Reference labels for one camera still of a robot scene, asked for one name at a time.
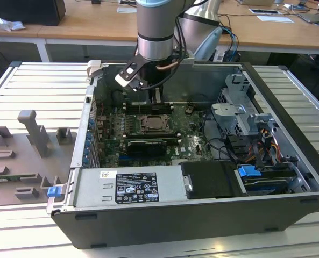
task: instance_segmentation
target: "blue tab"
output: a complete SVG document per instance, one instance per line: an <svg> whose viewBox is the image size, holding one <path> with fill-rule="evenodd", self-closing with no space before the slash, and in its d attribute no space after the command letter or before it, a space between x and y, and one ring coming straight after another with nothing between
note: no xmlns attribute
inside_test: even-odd
<svg viewBox="0 0 319 258"><path fill-rule="evenodd" d="M241 166L238 168L241 177L243 176L261 176L261 172L255 169L255 166Z"/></svg>
<svg viewBox="0 0 319 258"><path fill-rule="evenodd" d="M49 187L48 188L48 197L61 197L62 187Z"/></svg>

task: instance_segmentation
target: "sticker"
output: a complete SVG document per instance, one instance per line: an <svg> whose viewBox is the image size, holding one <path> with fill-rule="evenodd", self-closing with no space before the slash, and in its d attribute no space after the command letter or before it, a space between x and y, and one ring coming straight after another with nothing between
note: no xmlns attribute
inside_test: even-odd
<svg viewBox="0 0 319 258"><path fill-rule="evenodd" d="M115 178L117 175L117 170L102 170L100 173L100 178Z"/></svg>
<svg viewBox="0 0 319 258"><path fill-rule="evenodd" d="M115 202L117 204L159 202L156 173L115 173L115 177Z"/></svg>

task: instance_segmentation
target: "motherboard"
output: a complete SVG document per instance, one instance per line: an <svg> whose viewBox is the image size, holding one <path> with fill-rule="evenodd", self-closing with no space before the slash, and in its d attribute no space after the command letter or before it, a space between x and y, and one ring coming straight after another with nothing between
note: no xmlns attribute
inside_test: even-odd
<svg viewBox="0 0 319 258"><path fill-rule="evenodd" d="M179 165L212 160L193 104L103 107L97 117L101 167Z"/></svg>

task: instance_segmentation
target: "black box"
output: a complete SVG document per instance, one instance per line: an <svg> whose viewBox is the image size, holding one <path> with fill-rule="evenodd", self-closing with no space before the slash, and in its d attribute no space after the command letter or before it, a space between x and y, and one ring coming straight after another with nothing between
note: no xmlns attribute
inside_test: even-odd
<svg viewBox="0 0 319 258"><path fill-rule="evenodd" d="M0 17L11 22L57 26L65 12L63 0L0 0Z"/></svg>

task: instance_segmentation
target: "wooden desk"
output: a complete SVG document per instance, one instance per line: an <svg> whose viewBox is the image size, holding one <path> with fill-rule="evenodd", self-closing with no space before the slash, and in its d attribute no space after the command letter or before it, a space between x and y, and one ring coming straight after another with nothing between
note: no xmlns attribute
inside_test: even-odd
<svg viewBox="0 0 319 258"><path fill-rule="evenodd" d="M59 26L26 25L21 31L2 31L0 41L31 42L37 45L41 59L51 60L47 44L135 46L137 38L136 14L118 13L118 4L91 5L90 1L65 0L66 15ZM236 0L224 0L219 14L251 15L250 7L238 5ZM230 16L231 27L239 37L240 51L319 54L319 26L308 24L299 17L288 16L294 23L261 21L256 16ZM226 17L221 18L225 26ZM219 50L225 50L230 37L222 35Z"/></svg>

